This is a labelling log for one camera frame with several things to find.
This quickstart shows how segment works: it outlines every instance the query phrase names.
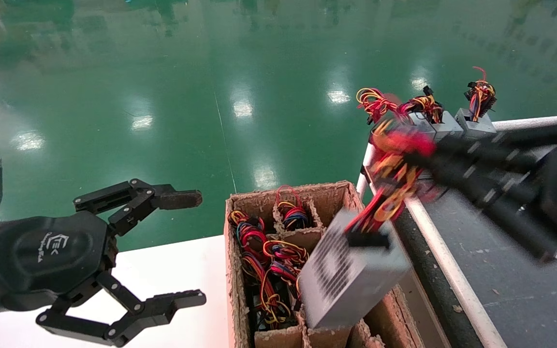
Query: cardboard box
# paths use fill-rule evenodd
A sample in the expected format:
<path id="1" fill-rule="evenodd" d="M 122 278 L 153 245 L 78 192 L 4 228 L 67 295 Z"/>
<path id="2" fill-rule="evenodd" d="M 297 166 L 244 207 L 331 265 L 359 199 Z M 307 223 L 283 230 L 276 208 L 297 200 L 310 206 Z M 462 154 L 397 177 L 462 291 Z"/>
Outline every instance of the cardboard box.
<path id="1" fill-rule="evenodd" d="M 227 217 L 233 210 L 263 218 L 266 234 L 312 251 L 325 227 L 342 207 L 361 211 L 364 205 L 354 186 L 347 181 L 295 187 L 312 227 L 285 231 L 276 206 L 276 190 L 234 194 L 226 201 L 225 243 L 230 348 L 423 348 L 401 288 L 396 286 L 353 328 L 307 328 L 304 311 L 296 312 L 297 325 L 282 330 L 251 334 L 248 323 L 244 276 L 235 229 Z M 281 191 L 281 199 L 295 201 L 293 194 Z"/>

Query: power supply unit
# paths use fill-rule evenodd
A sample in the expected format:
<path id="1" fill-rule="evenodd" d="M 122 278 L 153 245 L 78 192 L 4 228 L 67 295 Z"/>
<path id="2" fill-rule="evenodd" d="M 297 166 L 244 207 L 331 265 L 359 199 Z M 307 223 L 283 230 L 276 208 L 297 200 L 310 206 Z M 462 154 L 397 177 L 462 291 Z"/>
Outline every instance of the power supply unit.
<path id="1" fill-rule="evenodd" d="M 388 247 L 349 245 L 345 227 L 357 214 L 345 208 L 338 212 L 300 273 L 310 328 L 356 324 L 410 269 L 389 222 L 378 231 L 388 236 Z"/>

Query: robotic hand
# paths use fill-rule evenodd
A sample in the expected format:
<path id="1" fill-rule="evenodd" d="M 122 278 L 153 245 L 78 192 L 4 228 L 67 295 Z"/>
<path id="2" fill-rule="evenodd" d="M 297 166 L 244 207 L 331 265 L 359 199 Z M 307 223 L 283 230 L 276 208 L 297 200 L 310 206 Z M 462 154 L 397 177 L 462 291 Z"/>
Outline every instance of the robotic hand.
<path id="1" fill-rule="evenodd" d="M 461 192 L 533 257 L 557 260 L 557 126 L 406 149 L 406 163 Z M 547 153 L 539 159 L 539 152 Z"/>
<path id="2" fill-rule="evenodd" d="M 2 176 L 0 165 L 0 201 Z M 205 304 L 199 290 L 139 300 L 111 275 L 117 236 L 124 236 L 156 209 L 201 203 L 199 191 L 175 191 L 133 179 L 80 196 L 76 214 L 0 222 L 0 311 L 29 311 L 52 305 L 36 323 L 66 337 L 121 347 L 143 329 L 171 322 L 181 308 Z M 105 222 L 97 214 L 119 208 Z M 113 324 L 66 315 L 104 289 L 126 314 Z"/>

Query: wire bundle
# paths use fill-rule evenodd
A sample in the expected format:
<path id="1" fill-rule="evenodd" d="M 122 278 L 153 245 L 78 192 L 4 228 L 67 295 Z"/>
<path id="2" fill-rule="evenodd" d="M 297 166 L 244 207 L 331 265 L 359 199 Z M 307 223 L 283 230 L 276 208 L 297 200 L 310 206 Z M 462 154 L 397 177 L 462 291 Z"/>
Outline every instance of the wire bundle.
<path id="1" fill-rule="evenodd" d="M 298 205 L 300 197 L 296 196 Z M 269 277 L 277 276 L 287 284 L 287 289 L 292 296 L 298 299 L 295 308 L 300 308 L 300 289 L 298 276 L 300 270 L 308 260 L 308 252 L 302 247 L 281 240 L 268 240 L 264 234 L 265 224 L 263 219 L 250 217 L 245 212 L 234 210 L 229 214 L 228 221 L 236 229 L 236 238 L 243 249 L 243 271 L 254 280 L 251 285 L 259 286 L 259 304 L 256 310 L 262 311 L 257 329 L 263 322 L 270 329 L 276 330 L 279 325 L 292 316 L 290 307 L 281 301 Z M 256 251 L 251 246 L 251 240 L 259 241 L 261 251 Z"/>
<path id="2" fill-rule="evenodd" d="M 414 112 L 423 113 L 429 123 L 442 123 L 444 108 L 433 99 L 432 94 L 409 99 L 409 101 L 396 107 L 396 113 L 404 117 L 408 117 L 409 113 Z"/>
<path id="3" fill-rule="evenodd" d="M 296 197 L 296 204 L 281 200 L 280 192 L 282 189 L 292 191 L 292 194 Z M 279 208 L 278 211 L 283 215 L 283 226 L 287 231 L 303 229 L 309 225 L 309 218 L 307 212 L 302 207 L 302 200 L 300 200 L 300 196 L 292 187 L 283 185 L 278 188 L 276 203 Z"/>
<path id="4" fill-rule="evenodd" d="M 270 271 L 279 276 L 292 292 L 292 296 L 298 299 L 295 307 L 299 307 L 300 287 L 298 276 L 305 262 L 309 259 L 309 253 L 303 247 L 282 241 L 269 240 L 264 243 L 264 254 L 272 261 Z"/>
<path id="5" fill-rule="evenodd" d="M 367 118 L 367 125 L 371 123 L 378 123 L 382 116 L 388 111 L 395 112 L 396 104 L 389 101 L 384 93 L 380 92 L 377 88 L 363 88 L 356 93 L 356 100 L 360 105 L 359 109 L 364 108 L 365 112 L 369 114 Z M 396 115 L 398 119 L 404 123 L 410 123 L 407 115 Z"/>
<path id="6" fill-rule="evenodd" d="M 365 209 L 347 226 L 346 231 L 375 232 L 387 220 L 401 214 L 403 201 L 416 193 L 416 180 L 422 170 L 405 163 L 403 154 L 431 154 L 435 144 L 424 134 L 394 127 L 387 119 L 373 130 L 374 146 L 383 152 L 371 164 L 371 174 L 383 182 Z"/>
<path id="7" fill-rule="evenodd" d="M 261 262 L 252 253 L 247 251 L 242 254 L 242 261 L 249 267 L 243 267 L 245 273 L 260 284 L 260 304 L 256 306 L 256 309 L 264 311 L 265 315 L 262 316 L 262 319 L 265 319 L 265 323 L 275 330 L 279 327 L 279 324 L 285 322 L 292 315 L 292 312 L 284 302 L 280 301 L 278 293 L 274 291 L 274 287 L 272 287 L 272 284 L 267 279 L 270 270 L 265 271 Z"/>
<path id="8" fill-rule="evenodd" d="M 254 255 L 260 262 L 266 263 L 268 260 L 265 255 L 254 250 L 249 242 L 252 238 L 258 240 L 261 245 L 267 242 L 268 238 L 264 233 L 264 220 L 260 217 L 250 217 L 238 210 L 232 211 L 228 220 L 232 226 L 236 227 L 236 238 L 238 238 L 242 249 Z"/>
<path id="9" fill-rule="evenodd" d="M 491 106 L 496 102 L 496 90 L 493 86 L 486 81 L 487 73 L 483 68 L 473 66 L 474 69 L 480 70 L 483 73 L 482 80 L 470 82 L 468 87 L 470 90 L 465 93 L 466 98 L 470 101 L 470 112 L 472 114 L 472 121 L 478 122 L 478 118 L 482 117 Z"/>

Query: white table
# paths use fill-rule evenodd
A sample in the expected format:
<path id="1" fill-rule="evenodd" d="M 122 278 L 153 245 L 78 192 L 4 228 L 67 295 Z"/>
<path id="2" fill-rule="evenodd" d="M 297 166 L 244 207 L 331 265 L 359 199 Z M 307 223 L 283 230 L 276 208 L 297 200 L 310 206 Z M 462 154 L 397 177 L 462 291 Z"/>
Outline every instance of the white table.
<path id="1" fill-rule="evenodd" d="M 117 256 L 113 275 L 139 299 L 160 293 L 201 289 L 203 306 L 175 313 L 169 325 L 148 328 L 127 348 L 225 348 L 227 342 L 225 237 L 126 251 Z M 0 348 L 98 348 L 102 345 L 50 334 L 35 324 L 44 308 L 29 312 L 0 313 Z M 68 314 L 111 323 L 124 308 L 100 291 Z"/>

